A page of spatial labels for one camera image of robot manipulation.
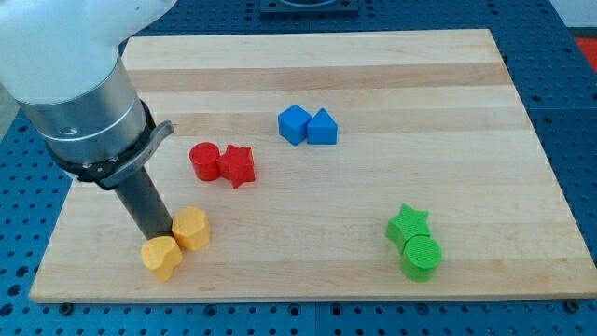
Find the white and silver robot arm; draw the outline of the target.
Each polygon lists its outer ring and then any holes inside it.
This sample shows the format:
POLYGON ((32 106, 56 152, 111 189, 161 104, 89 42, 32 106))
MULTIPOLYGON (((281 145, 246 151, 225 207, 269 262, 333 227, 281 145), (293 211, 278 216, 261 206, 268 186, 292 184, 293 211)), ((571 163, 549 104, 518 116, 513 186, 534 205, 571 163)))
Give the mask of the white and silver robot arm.
POLYGON ((142 151, 154 123, 118 48, 175 0, 6 0, 1 83, 52 158, 100 182, 142 151))

